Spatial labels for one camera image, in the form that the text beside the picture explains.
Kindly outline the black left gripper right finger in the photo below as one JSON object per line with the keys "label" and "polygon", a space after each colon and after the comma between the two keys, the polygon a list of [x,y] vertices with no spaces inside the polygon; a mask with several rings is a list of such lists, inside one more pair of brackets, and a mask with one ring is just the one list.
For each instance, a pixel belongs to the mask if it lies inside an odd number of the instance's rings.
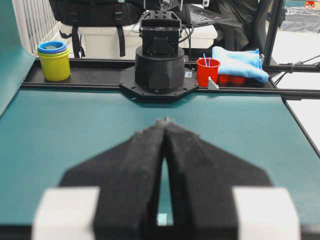
{"label": "black left gripper right finger", "polygon": [[174,222],[194,240],[299,240],[286,188],[174,123],[165,127]]}

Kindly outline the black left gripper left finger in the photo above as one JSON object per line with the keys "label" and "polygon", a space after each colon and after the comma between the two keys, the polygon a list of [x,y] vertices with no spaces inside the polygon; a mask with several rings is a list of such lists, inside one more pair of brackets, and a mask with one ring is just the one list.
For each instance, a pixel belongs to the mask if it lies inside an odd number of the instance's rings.
{"label": "black left gripper left finger", "polygon": [[161,147],[158,122],[69,168],[44,191],[32,224],[34,240],[140,240],[157,219]]}

